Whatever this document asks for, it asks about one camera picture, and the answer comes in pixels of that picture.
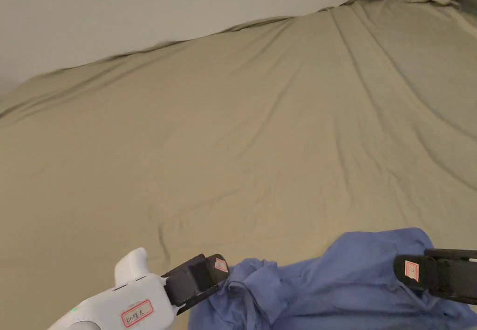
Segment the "beige bed sheet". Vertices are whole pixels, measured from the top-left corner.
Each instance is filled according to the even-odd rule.
[[[47,328],[137,247],[158,274],[198,253],[292,263],[352,230],[477,249],[477,19],[411,1],[22,85],[0,104],[2,328]]]

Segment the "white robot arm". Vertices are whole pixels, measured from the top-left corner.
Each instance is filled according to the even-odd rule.
[[[146,251],[139,248],[116,265],[114,288],[81,302],[48,330],[166,330],[215,293],[228,272],[220,254],[200,254],[158,276],[148,271]]]

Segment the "white wall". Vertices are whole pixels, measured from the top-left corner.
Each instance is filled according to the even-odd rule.
[[[0,0],[0,94],[61,67],[345,0]]]

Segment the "crumpled fabric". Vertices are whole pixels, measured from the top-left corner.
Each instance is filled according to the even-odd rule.
[[[192,308],[190,330],[467,329],[466,304],[418,297],[393,270],[398,254],[432,248],[420,229],[351,232],[323,256],[279,267],[245,259],[220,290]]]

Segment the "label sticker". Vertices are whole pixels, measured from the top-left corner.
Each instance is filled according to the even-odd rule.
[[[221,270],[222,272],[228,273],[227,263],[225,263],[225,261],[222,259],[216,258],[215,268]]]
[[[142,321],[146,316],[151,315],[154,312],[151,301],[146,300],[139,305],[136,305],[134,308],[126,310],[121,314],[123,319],[123,324],[126,328]]]
[[[419,281],[419,265],[414,262],[406,260],[404,263],[404,275],[409,276],[411,279]]]

